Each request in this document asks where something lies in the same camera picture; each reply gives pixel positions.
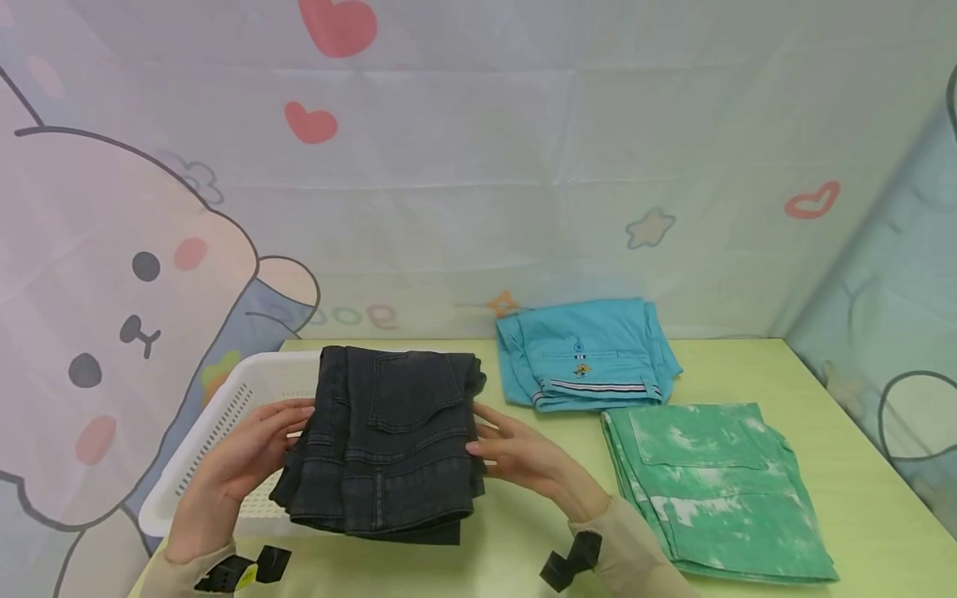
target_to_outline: person's left hand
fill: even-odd
[[[314,399],[289,399],[253,410],[203,459],[176,507],[166,558],[188,563],[230,543],[239,505],[273,472],[305,428]]]
[[[217,444],[199,467],[193,483],[219,490],[242,502],[259,484],[282,468],[315,410],[315,399],[289,399],[257,408]]]

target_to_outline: bunny eye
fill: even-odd
[[[143,282],[152,282],[160,275],[160,260],[150,252],[133,255],[133,274]]]
[[[92,388],[103,379],[100,362],[89,353],[80,353],[70,362],[70,382],[79,388]]]

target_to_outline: beige sleeve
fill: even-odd
[[[235,542],[215,552],[205,554],[184,565],[167,561],[167,552],[161,550],[149,561],[140,598],[191,598],[193,596],[232,596],[198,592],[193,587],[206,577],[210,569],[236,553]]]
[[[661,552],[655,532],[622,497],[614,497],[604,515],[568,526],[573,534],[601,535],[595,574],[616,598],[698,598]]]

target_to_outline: table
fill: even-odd
[[[561,444],[610,492],[614,469],[594,413],[550,413],[506,406],[494,341],[289,341],[282,350],[355,344],[381,350],[471,352],[488,384],[479,400],[527,422]],[[841,581],[827,587],[775,587],[691,578],[705,598],[788,596],[898,598],[957,592],[957,543],[894,472],[827,391],[780,340],[673,341],[685,373],[672,402],[755,402],[791,443]],[[252,556],[264,543],[293,551],[282,582],[244,596],[553,596],[538,577],[549,552],[571,544],[561,512],[530,492],[490,479],[476,514],[462,524],[459,548],[408,546],[325,536],[238,539]],[[139,595],[139,584],[130,596]],[[591,573],[566,596],[606,596]]]

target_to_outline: heart outline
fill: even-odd
[[[297,101],[286,102],[286,123],[304,144],[322,144],[336,136],[339,122],[324,110],[307,111]]]
[[[299,0],[302,23],[312,43],[330,58],[359,54],[375,41],[378,22],[362,0]]]
[[[837,180],[828,181],[814,193],[798,193],[789,199],[784,205],[784,212],[791,218],[797,220],[815,220],[831,211],[840,196],[840,182]],[[817,204],[824,200],[824,205],[817,210],[808,210],[801,207],[803,203]]]

